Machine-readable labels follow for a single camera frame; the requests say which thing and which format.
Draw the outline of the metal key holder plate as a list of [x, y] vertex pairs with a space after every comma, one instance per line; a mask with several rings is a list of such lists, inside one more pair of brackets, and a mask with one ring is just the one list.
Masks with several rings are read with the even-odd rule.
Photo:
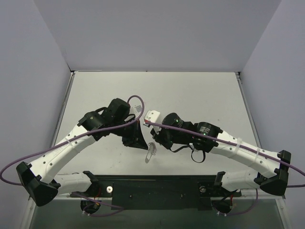
[[148, 143], [148, 150], [145, 157], [145, 163], [148, 164], [152, 158], [157, 152], [156, 144], [155, 142], [149, 142]]

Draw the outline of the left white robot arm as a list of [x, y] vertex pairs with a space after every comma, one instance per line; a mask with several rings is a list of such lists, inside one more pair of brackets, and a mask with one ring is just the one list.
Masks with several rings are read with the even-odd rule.
[[57, 195], [81, 192], [91, 197], [99, 187], [90, 171], [60, 175], [59, 171], [75, 156], [102, 137], [114, 134], [126, 147], [147, 150], [139, 119], [143, 104], [113, 99], [107, 107], [87, 112], [53, 149], [30, 163], [21, 162], [16, 170], [22, 186], [38, 207], [50, 203]]

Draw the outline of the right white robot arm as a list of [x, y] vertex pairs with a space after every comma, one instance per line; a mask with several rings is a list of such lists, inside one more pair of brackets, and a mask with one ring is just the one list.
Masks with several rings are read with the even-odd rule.
[[170, 150], [174, 144], [183, 145], [204, 155], [212, 153], [232, 159], [248, 167], [239, 172], [218, 172], [213, 190], [218, 195], [238, 189], [261, 189], [282, 196], [288, 187], [291, 153], [272, 152], [246, 143], [221, 128], [207, 122], [192, 123], [170, 113], [163, 120], [159, 114], [147, 114], [146, 126], [153, 126], [153, 139]]

